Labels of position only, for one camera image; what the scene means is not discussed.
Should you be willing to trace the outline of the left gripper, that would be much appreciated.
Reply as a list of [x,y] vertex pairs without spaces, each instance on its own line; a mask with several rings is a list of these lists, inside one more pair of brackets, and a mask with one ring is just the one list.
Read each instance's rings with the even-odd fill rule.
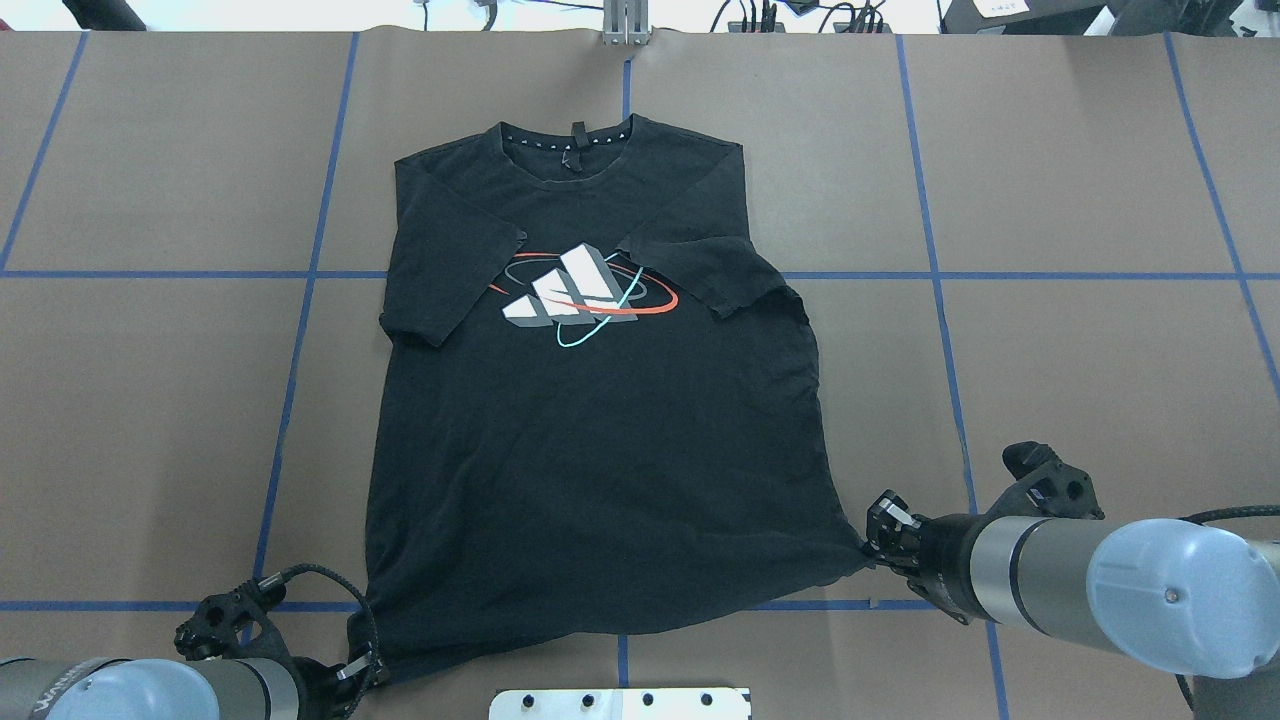
[[285,670],[298,697],[297,719],[351,719],[372,688],[390,680],[390,669],[379,650],[365,650],[332,666],[293,657],[285,662]]

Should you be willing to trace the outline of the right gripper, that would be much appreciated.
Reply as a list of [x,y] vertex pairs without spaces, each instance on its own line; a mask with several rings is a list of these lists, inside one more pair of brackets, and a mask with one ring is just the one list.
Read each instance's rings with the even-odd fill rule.
[[986,620],[972,583],[972,551],[983,527],[972,514],[911,514],[899,493],[886,489],[867,510],[861,551],[876,568],[905,577],[909,589],[969,625]]

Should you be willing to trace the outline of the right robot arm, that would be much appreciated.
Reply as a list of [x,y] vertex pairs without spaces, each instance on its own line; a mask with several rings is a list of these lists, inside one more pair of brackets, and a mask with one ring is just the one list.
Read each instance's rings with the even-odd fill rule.
[[1275,719],[1277,542],[1188,519],[914,514],[884,492],[865,550],[968,625],[1021,629],[1171,674],[1197,719]]

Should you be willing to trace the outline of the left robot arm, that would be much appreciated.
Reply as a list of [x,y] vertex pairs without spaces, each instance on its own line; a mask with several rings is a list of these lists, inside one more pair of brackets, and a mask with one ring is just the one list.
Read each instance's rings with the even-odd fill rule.
[[3,660],[5,719],[347,719],[381,675],[371,653],[307,659]]

